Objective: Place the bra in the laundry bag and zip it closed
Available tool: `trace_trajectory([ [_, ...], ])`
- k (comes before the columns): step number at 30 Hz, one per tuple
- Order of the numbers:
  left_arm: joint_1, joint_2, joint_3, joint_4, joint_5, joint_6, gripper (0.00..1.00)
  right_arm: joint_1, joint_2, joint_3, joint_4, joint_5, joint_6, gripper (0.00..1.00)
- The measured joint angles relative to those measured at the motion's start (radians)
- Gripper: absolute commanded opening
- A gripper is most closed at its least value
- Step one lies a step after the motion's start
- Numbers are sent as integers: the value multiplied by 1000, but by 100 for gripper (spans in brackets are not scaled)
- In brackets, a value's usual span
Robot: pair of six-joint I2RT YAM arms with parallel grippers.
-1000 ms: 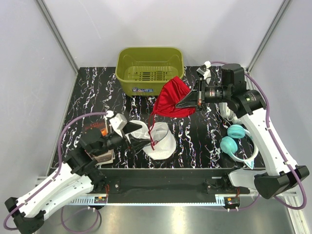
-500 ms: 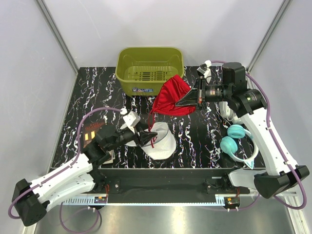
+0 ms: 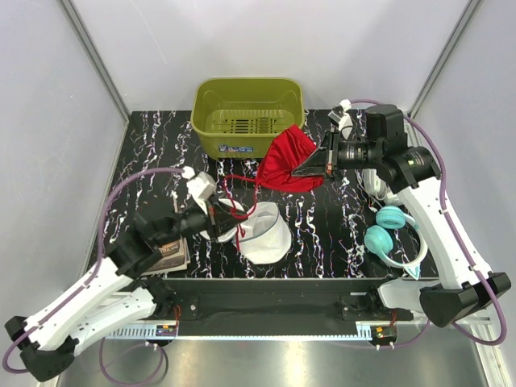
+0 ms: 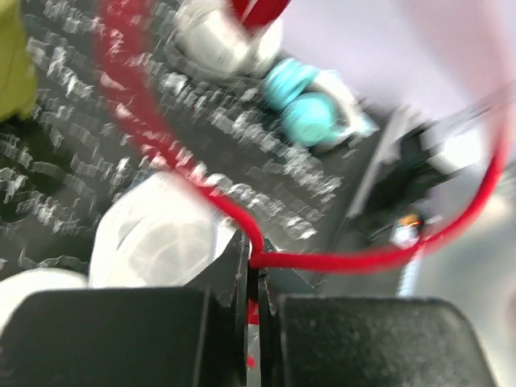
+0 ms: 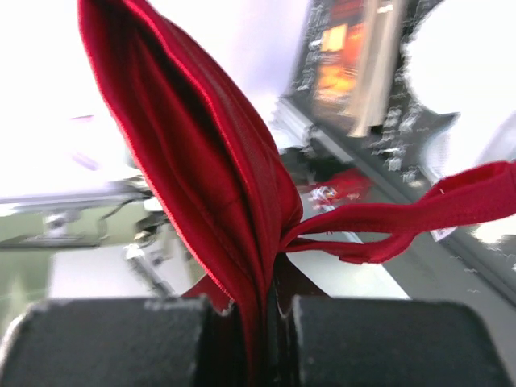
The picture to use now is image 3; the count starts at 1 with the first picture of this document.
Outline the red bra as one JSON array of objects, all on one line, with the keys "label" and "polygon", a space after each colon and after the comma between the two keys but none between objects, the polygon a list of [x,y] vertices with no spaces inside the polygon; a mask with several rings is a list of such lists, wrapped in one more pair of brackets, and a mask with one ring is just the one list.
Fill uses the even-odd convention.
[{"label": "red bra", "polygon": [[[270,144],[263,160],[260,162],[256,175],[247,178],[239,175],[228,175],[224,178],[223,188],[227,199],[234,202],[234,198],[227,187],[229,180],[240,180],[253,185],[253,206],[245,214],[236,218],[249,217],[256,209],[257,191],[266,188],[288,194],[302,194],[318,188],[323,183],[321,177],[293,177],[294,168],[306,160],[316,149],[315,143],[296,125],[289,127],[279,134]],[[239,236],[244,236],[243,223],[237,226],[234,245],[239,251]]]}]

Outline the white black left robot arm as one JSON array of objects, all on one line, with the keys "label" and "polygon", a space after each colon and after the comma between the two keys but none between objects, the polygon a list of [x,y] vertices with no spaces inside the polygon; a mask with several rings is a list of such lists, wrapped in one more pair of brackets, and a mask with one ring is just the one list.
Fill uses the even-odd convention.
[{"label": "white black left robot arm", "polygon": [[242,207],[217,198],[183,211],[167,200],[142,205],[83,278],[40,312],[6,322],[10,347],[20,351],[21,371],[49,381],[126,324],[174,315],[174,291],[160,278],[144,278],[162,259],[161,248],[201,232],[217,239],[247,218]]}]

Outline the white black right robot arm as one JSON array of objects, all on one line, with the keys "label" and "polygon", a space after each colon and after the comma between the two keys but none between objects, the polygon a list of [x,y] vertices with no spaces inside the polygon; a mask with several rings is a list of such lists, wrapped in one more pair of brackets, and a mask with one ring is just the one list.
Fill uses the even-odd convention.
[{"label": "white black right robot arm", "polygon": [[396,194],[415,221],[438,269],[437,281],[397,278],[385,282],[366,299],[375,319],[394,309],[426,315],[437,327],[493,306],[502,329],[506,320],[499,298],[511,287],[506,273],[494,272],[462,227],[447,198],[447,174],[434,144],[408,144],[408,121],[395,105],[371,101],[365,111],[365,136],[346,140],[330,129],[316,150],[292,174],[335,178],[341,170],[373,169]]}]

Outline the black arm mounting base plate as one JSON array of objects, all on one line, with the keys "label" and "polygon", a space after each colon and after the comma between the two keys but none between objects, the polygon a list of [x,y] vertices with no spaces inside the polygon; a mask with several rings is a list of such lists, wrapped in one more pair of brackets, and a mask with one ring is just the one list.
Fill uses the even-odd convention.
[{"label": "black arm mounting base plate", "polygon": [[368,340],[371,325],[409,322],[381,305],[382,279],[167,279],[182,339]]}]

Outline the white mesh laundry bag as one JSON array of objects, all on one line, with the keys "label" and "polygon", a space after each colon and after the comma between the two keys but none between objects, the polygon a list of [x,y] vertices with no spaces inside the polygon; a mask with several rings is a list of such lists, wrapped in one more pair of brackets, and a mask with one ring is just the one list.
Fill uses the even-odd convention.
[{"label": "white mesh laundry bag", "polygon": [[290,250],[291,232],[274,202],[258,202],[242,229],[239,252],[255,265],[278,263]]}]

